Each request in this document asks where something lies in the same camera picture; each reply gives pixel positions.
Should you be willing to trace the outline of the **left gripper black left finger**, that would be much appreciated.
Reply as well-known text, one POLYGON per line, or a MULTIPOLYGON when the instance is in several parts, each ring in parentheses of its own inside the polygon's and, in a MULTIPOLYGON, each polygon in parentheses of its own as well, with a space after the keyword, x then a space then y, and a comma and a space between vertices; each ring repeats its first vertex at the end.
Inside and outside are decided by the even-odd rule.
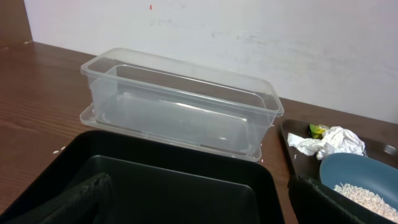
POLYGON ((111 177, 98 173, 9 223, 113 223, 114 189, 111 177))

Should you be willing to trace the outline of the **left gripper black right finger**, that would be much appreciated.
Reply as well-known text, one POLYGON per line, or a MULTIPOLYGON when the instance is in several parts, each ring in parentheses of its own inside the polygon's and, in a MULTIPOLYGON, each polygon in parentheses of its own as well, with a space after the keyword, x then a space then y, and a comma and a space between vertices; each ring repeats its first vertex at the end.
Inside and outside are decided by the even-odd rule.
POLYGON ((288 188, 299 223, 394 223, 311 177, 292 175, 288 188))

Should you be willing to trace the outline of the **dark blue plate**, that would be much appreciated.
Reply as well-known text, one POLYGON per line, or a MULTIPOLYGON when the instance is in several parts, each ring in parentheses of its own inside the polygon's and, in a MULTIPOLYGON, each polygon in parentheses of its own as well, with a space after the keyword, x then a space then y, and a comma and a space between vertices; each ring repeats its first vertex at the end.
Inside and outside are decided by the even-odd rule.
POLYGON ((319 176, 320 182, 331 189, 351 184, 378 194, 397 208, 397 169, 383 162, 356 154, 332 154, 322 160, 319 176))

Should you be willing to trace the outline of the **white paper napkin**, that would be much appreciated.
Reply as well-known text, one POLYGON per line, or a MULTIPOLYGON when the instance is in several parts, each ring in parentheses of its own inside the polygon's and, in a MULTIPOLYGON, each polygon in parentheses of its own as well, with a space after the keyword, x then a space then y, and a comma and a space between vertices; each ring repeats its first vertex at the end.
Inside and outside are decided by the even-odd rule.
POLYGON ((302 138, 288 133, 289 147, 296 148, 306 156, 316 156, 322 160, 332 154, 349 153, 367 156, 365 143, 354 132, 341 126, 332 126, 322 133, 322 139, 302 138))

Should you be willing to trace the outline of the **yellow green snack wrapper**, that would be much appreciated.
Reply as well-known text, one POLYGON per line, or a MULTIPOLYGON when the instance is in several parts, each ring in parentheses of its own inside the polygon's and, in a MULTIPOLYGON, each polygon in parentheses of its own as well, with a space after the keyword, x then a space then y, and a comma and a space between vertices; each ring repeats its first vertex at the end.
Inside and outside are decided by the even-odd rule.
POLYGON ((309 130, 310 130, 311 137, 313 139, 322 139, 323 133, 325 131, 329 130, 329 127, 325 126, 323 124, 319 124, 319 125, 309 124, 309 130))

